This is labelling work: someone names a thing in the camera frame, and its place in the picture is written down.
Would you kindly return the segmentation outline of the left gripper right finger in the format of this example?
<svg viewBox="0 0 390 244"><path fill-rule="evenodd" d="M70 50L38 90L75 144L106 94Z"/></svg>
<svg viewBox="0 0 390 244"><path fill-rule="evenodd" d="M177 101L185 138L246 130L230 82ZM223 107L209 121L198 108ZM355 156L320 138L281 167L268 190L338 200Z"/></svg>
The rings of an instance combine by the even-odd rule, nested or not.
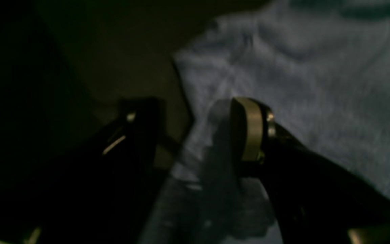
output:
<svg viewBox="0 0 390 244"><path fill-rule="evenodd" d="M232 182L257 180L285 244L390 244L390 156L368 140L313 151L247 97L215 101L215 144L226 149Z"/></svg>

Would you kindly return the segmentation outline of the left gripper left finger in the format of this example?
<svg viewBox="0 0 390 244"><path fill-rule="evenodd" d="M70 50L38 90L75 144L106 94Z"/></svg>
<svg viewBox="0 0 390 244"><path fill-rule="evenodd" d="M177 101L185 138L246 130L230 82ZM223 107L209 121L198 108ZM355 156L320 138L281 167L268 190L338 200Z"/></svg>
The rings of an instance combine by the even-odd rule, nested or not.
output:
<svg viewBox="0 0 390 244"><path fill-rule="evenodd" d="M118 117L31 180L39 225L31 244L136 244L164 182L154 160L163 104L124 99Z"/></svg>

